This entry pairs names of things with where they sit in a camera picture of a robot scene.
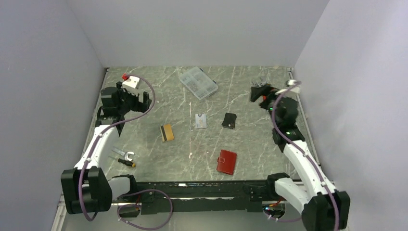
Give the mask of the gold credit card stack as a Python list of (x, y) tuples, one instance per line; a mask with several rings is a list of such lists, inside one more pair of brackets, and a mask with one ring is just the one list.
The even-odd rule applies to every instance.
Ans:
[(174, 140), (174, 133), (170, 124), (162, 125), (160, 127), (162, 142)]

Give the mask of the red leather card holder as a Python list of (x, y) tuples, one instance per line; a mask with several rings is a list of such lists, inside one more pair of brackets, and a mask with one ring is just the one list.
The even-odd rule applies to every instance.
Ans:
[(217, 168), (218, 172), (233, 175), (235, 170), (237, 160), (237, 154), (227, 150), (221, 150), (220, 155), (217, 158)]

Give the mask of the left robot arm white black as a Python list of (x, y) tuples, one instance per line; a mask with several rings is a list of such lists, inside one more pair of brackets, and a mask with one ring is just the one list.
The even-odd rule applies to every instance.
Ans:
[(118, 175), (108, 180), (105, 171), (113, 145), (127, 122), (125, 114), (134, 111), (144, 116), (152, 100), (147, 92), (134, 95), (123, 87), (107, 87), (101, 90), (101, 102), (85, 153), (72, 169), (61, 174), (68, 214), (108, 211), (116, 198), (132, 202), (139, 193), (134, 176)]

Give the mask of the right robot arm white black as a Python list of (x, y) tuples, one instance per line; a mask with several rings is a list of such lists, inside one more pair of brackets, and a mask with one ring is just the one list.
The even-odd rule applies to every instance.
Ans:
[(288, 158), (300, 177), (301, 188), (285, 173), (271, 174), (265, 186), (271, 200), (279, 197), (290, 203), (300, 214), (308, 231), (338, 231), (347, 227), (350, 197), (339, 191), (325, 176), (313, 158), (303, 134), (298, 129), (298, 102), (284, 96), (284, 89), (269, 84), (251, 87), (250, 101), (262, 98), (259, 106), (272, 119), (272, 138)]

